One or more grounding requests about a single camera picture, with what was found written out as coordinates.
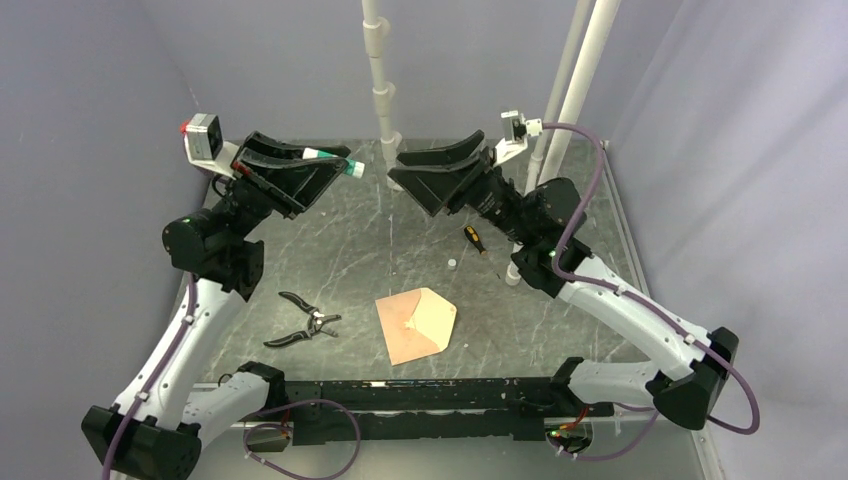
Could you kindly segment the green white glue stick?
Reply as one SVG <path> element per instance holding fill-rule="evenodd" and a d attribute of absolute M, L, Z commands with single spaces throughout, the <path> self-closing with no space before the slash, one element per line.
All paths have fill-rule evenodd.
<path fill-rule="evenodd" d="M 333 160 L 343 166 L 342 173 L 344 175 L 356 179 L 362 178 L 365 173 L 365 164 L 354 160 L 350 156 L 350 152 L 345 149 L 332 151 L 329 147 L 305 147 L 302 158 L 304 160 Z"/>

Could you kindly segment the tan envelope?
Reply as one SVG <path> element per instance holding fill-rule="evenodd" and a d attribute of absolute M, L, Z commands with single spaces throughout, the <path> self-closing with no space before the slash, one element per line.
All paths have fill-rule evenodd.
<path fill-rule="evenodd" d="M 375 304 L 392 366 L 448 347 L 458 310 L 432 289 L 409 290 L 377 299 Z"/>

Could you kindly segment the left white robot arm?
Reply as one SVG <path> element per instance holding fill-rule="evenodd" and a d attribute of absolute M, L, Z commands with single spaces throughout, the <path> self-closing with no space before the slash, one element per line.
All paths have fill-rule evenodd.
<path fill-rule="evenodd" d="M 264 245 L 248 235 L 273 213 L 304 213 L 340 176 L 365 166 L 344 146 L 292 145 L 259 132 L 242 143 L 214 127 L 186 126 L 188 161 L 226 179 L 224 194 L 169 223 L 162 241 L 187 276 L 179 306 L 148 360 L 108 407 L 93 406 L 81 429 L 101 462 L 101 477 L 185 479 L 202 450 L 233 423 L 287 406 L 284 373 L 250 361 L 222 386 L 193 387 L 225 328 L 247 305 L 264 269 Z"/>

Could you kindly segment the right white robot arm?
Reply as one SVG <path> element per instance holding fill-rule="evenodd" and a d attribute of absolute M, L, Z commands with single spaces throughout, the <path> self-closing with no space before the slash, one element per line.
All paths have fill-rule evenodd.
<path fill-rule="evenodd" d="M 446 147 L 402 152 L 388 175 L 431 216 L 474 210 L 520 244 L 511 260 L 527 286 L 587 312 L 646 356 L 639 363 L 569 358 L 550 391 L 557 411 L 574 415 L 589 404 L 618 403 L 650 407 L 688 430 L 712 420 L 738 337 L 724 327 L 708 331 L 659 305 L 574 236 L 559 249 L 581 202 L 571 179 L 557 177 L 520 193 L 481 131 Z"/>

